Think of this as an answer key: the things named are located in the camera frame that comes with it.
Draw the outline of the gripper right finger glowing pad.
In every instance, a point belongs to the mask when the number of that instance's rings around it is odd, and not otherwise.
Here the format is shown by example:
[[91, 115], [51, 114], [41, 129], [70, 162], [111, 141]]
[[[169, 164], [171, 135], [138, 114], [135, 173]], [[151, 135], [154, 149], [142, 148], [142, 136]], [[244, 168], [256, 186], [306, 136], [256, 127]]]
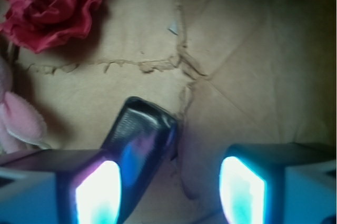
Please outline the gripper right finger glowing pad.
[[220, 166], [220, 201], [228, 223], [336, 223], [336, 151], [233, 144]]

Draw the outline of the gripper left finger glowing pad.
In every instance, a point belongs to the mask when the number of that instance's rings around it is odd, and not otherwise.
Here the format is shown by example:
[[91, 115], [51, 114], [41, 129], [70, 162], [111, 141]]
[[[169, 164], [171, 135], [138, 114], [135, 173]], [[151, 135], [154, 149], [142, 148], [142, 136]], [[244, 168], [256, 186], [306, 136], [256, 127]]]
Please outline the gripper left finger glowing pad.
[[1, 223], [117, 223], [120, 167], [105, 150], [25, 150], [1, 157]]

